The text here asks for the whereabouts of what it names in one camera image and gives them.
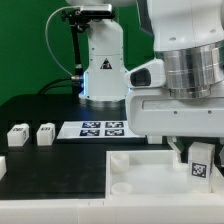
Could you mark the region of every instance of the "black cable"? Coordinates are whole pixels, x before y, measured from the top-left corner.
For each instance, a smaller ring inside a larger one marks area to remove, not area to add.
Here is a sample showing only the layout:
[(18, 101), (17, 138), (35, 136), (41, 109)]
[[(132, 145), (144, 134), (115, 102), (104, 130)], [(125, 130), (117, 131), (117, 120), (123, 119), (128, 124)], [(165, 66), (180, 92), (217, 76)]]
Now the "black cable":
[(42, 93), (40, 93), (40, 94), (45, 94), (50, 89), (64, 88), (64, 87), (72, 87), (72, 85), (49, 86), (44, 91), (42, 91)]
[(39, 94), (43, 94), (43, 92), (45, 92), (45, 90), (48, 89), (48, 87), (50, 87), (50, 86), (52, 86), (52, 85), (54, 85), (54, 84), (57, 84), (57, 83), (59, 83), (59, 82), (64, 82), (64, 81), (69, 81), (69, 80), (71, 80), (71, 78), (60, 78), (60, 79), (56, 79), (56, 80), (54, 80), (54, 81), (48, 83), (48, 84), (45, 85), (44, 87), (42, 87), (42, 88), (38, 91), (37, 94), (38, 94), (38, 95), (39, 95)]

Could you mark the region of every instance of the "metal cylinder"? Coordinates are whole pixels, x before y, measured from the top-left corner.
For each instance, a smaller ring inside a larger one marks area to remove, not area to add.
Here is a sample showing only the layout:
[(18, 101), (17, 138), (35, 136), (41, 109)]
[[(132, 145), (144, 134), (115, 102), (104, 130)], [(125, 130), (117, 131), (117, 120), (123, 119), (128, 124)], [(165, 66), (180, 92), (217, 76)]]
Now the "metal cylinder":
[(165, 63), (166, 87), (177, 99), (210, 95), (210, 85), (224, 79), (224, 40), (186, 50), (155, 52)]

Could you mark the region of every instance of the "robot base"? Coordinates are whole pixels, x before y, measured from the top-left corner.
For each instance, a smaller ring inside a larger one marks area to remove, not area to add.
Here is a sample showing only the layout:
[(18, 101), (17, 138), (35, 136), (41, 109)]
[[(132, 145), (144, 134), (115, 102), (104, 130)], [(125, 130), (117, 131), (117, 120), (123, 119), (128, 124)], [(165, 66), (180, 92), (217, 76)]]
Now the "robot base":
[(125, 106), (125, 99), (94, 99), (85, 96), (83, 93), (79, 94), (79, 102), (80, 104), (96, 108), (119, 108)]

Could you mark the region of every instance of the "robot logo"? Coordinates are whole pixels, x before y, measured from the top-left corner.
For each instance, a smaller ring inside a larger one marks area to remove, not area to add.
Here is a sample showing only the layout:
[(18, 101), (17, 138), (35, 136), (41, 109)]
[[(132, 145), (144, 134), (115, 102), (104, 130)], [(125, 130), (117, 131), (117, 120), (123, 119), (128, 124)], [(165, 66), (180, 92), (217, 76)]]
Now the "robot logo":
[(112, 69), (111, 64), (107, 58), (104, 60), (100, 69)]

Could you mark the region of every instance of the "white plastic surface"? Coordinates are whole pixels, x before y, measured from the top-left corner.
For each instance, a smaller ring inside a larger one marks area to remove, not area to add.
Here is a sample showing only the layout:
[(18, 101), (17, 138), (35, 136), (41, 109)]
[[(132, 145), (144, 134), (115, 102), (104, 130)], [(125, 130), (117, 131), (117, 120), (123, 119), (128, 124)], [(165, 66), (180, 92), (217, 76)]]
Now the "white plastic surface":
[[(147, 69), (150, 73), (151, 78), (151, 84), (150, 86), (140, 86), (135, 87), (131, 83), (131, 74), (134, 72), (137, 72), (141, 69)], [(147, 62), (133, 70), (131, 72), (127, 73), (125, 75), (125, 83), (129, 88), (156, 88), (156, 87), (162, 87), (165, 85), (166, 82), (166, 75), (165, 75), (165, 69), (164, 69), (164, 62), (160, 59), (153, 59), (150, 62)]]
[(8, 146), (18, 147), (23, 146), (26, 140), (29, 138), (29, 126), (28, 124), (15, 125), (8, 133)]
[(148, 0), (155, 51), (193, 48), (224, 39), (222, 0)]
[(52, 145), (55, 138), (55, 125), (52, 123), (42, 124), (37, 131), (37, 145)]

